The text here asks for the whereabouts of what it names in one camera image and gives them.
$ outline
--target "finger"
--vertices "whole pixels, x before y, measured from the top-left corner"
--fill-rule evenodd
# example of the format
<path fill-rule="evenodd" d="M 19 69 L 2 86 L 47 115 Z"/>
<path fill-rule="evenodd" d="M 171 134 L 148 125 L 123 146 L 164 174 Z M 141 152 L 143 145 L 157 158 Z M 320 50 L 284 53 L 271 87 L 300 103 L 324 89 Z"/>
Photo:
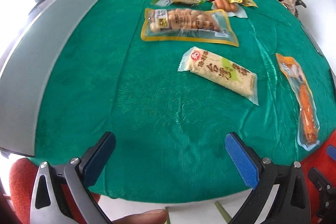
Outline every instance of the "finger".
<path fill-rule="evenodd" d="M 113 224 L 164 224 L 168 218 L 167 210 L 152 210 L 142 214 L 130 215 L 113 221 Z"/>

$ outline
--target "white wall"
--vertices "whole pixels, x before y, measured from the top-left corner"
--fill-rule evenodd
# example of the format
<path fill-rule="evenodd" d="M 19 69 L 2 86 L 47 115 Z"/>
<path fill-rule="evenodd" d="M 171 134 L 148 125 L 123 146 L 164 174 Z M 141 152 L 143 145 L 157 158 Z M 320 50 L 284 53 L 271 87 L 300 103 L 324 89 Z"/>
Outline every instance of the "white wall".
<path fill-rule="evenodd" d="M 303 2 L 307 5 L 307 9 L 297 6 L 299 18 L 336 72 L 336 0 L 303 0 Z"/>

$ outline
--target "quail egg package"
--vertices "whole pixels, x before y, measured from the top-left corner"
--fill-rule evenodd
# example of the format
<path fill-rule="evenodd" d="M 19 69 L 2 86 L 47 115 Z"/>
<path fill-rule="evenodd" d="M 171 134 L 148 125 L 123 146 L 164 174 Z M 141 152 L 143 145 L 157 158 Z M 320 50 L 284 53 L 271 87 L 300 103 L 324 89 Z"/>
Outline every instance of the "quail egg package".
<path fill-rule="evenodd" d="M 144 17 L 141 31 L 144 41 L 177 40 L 239 46 L 224 10 L 147 8 Z"/>

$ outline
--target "sausage package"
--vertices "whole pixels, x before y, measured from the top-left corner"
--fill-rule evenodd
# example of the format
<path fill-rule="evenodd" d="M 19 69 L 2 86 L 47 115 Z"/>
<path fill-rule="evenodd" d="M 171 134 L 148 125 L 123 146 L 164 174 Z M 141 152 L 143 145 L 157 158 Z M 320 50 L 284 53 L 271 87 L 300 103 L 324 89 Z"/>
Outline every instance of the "sausage package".
<path fill-rule="evenodd" d="M 177 71 L 187 71 L 232 90 L 258 105 L 257 75 L 220 55 L 192 47 Z"/>
<path fill-rule="evenodd" d="M 300 105 L 297 142 L 305 150 L 310 151 L 320 144 L 318 140 L 320 123 L 316 115 L 313 94 L 300 64 L 293 57 L 282 56 L 278 53 L 276 57 L 280 70 L 288 79 Z"/>
<path fill-rule="evenodd" d="M 229 44 L 238 47 L 237 37 L 223 10 L 145 10 L 141 39 L 144 41 L 193 41 Z"/>

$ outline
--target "green tablecloth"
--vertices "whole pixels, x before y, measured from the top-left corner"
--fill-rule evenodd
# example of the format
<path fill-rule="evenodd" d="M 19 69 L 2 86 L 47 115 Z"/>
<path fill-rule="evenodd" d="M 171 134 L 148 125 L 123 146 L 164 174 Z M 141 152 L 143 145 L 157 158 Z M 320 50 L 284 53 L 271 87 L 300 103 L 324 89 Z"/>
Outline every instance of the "green tablecloth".
<path fill-rule="evenodd" d="M 78 25 L 46 87 L 34 163 L 63 164 L 112 131 L 117 146 L 94 192 L 179 203 L 241 191 L 246 187 L 223 145 L 228 132 L 236 131 L 277 164 L 309 154 L 297 144 L 299 106 L 276 52 L 301 64 L 321 141 L 336 128 L 329 65 L 276 0 L 254 0 L 259 8 L 244 8 L 248 19 L 230 18 L 239 47 L 142 41 L 144 9 L 155 8 L 150 1 L 99 0 Z M 259 106 L 200 76 L 177 72 L 192 46 L 258 74 Z"/>

